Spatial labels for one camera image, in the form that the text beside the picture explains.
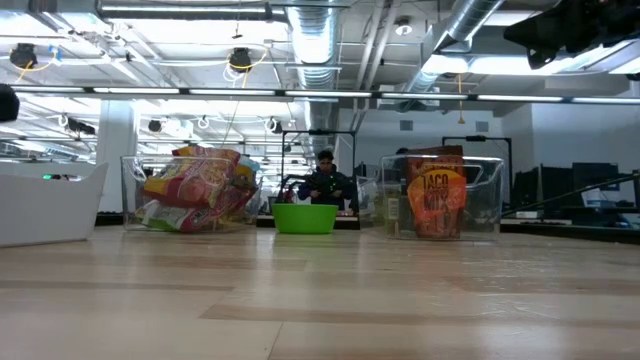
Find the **dark jacket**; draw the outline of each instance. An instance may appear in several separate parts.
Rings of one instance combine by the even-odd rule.
[[[325,174],[320,171],[320,168],[316,168],[316,171],[307,177],[307,181],[300,185],[298,198],[306,200],[311,196],[311,191],[317,190],[320,192],[320,196],[311,199],[312,204],[335,205],[339,210],[344,210],[344,201],[351,199],[354,193],[353,188],[351,179],[343,173],[339,173],[335,165],[333,165],[330,174]],[[342,191],[341,197],[336,198],[331,195],[336,190]]]

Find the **wooden table surface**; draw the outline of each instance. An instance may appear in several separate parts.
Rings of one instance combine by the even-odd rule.
[[[124,233],[0,249],[0,359],[640,359],[640,247]]]

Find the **orange package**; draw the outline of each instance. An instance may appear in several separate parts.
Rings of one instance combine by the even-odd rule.
[[[409,158],[409,171],[407,195],[415,216],[416,235],[459,239],[467,201],[462,156]]]

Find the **pillar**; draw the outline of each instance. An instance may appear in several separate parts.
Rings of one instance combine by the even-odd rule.
[[[139,124],[132,101],[102,101],[96,163],[109,163],[109,171],[100,199],[100,211],[122,212],[120,157],[136,155]]]

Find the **lamp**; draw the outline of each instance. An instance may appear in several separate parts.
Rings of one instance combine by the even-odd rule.
[[[413,28],[409,24],[410,20],[411,19],[408,16],[401,16],[397,18],[396,22],[394,23],[397,26],[396,34],[400,36],[407,36],[411,34]]]

